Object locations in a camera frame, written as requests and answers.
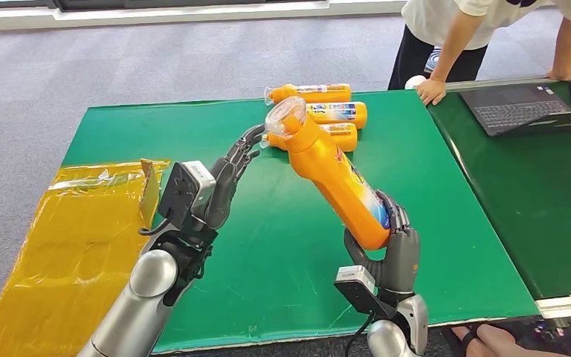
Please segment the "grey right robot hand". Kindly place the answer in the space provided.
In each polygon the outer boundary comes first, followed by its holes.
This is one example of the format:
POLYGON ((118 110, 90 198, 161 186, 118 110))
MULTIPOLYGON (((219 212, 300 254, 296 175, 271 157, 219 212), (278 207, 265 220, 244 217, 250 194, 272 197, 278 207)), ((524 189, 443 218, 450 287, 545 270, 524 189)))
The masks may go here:
POLYGON ((380 190, 376 195, 383 202, 390 219, 384 258, 370 259, 348 230, 343 234, 346 251, 354 264, 367 269, 380 293, 413 295, 420 255, 419 234, 401 205, 380 190))

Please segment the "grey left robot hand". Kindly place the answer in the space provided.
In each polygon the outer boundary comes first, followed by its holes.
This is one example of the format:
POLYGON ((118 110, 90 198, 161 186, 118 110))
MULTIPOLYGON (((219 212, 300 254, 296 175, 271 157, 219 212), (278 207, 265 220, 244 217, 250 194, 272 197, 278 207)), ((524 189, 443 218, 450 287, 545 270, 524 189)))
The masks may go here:
POLYGON ((209 228, 219 229, 227 221, 238 181, 250 162, 260 154, 254 147, 262 141, 264 131, 264 124, 246 130, 210 168, 216 186, 203 215, 209 228))

